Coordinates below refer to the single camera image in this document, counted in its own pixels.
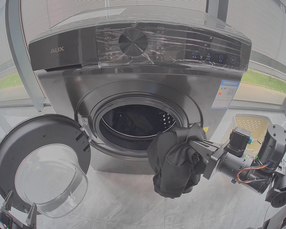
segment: warning sticker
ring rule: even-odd
[[[204,127],[204,131],[205,131],[205,132],[208,132],[208,127]]]
[[[216,98],[212,104],[212,109],[227,109],[237,91],[239,82],[222,80]]]

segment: washing machine door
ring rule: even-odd
[[[0,194],[13,190],[13,207],[60,218],[73,211],[88,188],[90,145],[74,120],[46,114],[25,120],[0,142]]]

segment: front-load washing machine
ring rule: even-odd
[[[48,202],[41,213],[54,217],[66,201],[77,206],[89,165],[152,174],[146,150],[158,132],[198,123],[212,137],[250,52],[243,34],[194,10],[113,7],[62,21],[29,44],[32,69],[56,114],[26,120],[3,138],[0,174],[10,173],[1,179],[1,195],[14,190],[14,207],[24,212],[36,194],[22,181],[41,181],[36,171],[54,167],[59,181],[67,177],[59,186],[75,180],[83,187],[66,189],[79,194],[59,204],[48,202],[58,196],[38,200]]]
[[[222,81],[240,82],[250,51],[204,12],[156,6],[79,13],[29,44],[54,111],[96,149],[91,166],[136,174],[153,173],[146,149],[157,132],[199,123],[211,138],[238,86],[217,98]]]

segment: qr code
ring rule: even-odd
[[[235,91],[236,91],[236,88],[229,88],[229,89],[227,90],[227,94],[226,94],[226,95],[233,96],[234,93],[235,93]]]

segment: button icon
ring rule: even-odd
[[[231,63],[232,63],[232,64],[235,64],[235,63],[236,63],[236,57],[235,57],[235,56],[233,56],[233,57],[231,58]]]

